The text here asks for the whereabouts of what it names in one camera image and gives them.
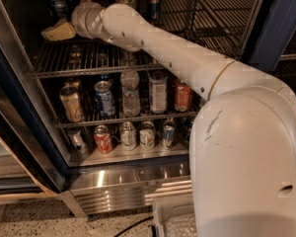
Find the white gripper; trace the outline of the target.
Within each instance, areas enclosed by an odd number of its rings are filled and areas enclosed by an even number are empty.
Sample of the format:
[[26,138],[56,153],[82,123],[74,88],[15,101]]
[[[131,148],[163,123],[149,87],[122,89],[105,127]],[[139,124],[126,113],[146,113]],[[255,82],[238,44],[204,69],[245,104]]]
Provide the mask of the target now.
[[43,30],[41,35],[50,41],[70,40],[76,33],[87,39],[101,39],[104,36],[101,18],[104,8],[92,0],[80,0],[80,3],[71,15],[72,24],[61,19],[54,26]]

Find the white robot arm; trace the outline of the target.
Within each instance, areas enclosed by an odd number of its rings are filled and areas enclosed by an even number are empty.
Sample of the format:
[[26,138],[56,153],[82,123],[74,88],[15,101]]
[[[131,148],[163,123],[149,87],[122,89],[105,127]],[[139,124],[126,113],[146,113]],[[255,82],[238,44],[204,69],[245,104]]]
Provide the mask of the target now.
[[284,82],[125,4],[81,0],[71,23],[81,37],[146,51],[205,99],[189,141],[199,237],[296,237],[296,96]]

